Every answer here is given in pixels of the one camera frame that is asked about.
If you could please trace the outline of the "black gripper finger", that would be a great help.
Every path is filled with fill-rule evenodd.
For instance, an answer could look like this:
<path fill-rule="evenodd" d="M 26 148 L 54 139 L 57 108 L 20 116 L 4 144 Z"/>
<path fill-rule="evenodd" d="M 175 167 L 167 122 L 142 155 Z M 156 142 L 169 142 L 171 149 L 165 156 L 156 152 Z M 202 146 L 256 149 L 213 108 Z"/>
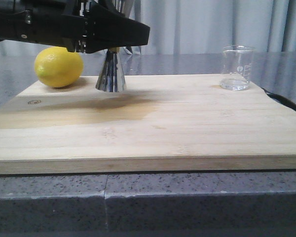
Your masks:
<path fill-rule="evenodd" d="M 150 27 L 129 18 L 132 3 L 93 3 L 87 12 L 85 53 L 147 45 Z"/>

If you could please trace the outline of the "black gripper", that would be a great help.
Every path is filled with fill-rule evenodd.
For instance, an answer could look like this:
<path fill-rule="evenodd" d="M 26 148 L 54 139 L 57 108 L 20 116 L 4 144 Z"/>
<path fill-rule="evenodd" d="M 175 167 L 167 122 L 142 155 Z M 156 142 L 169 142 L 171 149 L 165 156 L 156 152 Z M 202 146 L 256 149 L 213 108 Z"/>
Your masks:
<path fill-rule="evenodd" d="M 87 18 L 96 0 L 0 0 L 0 41 L 87 52 Z"/>

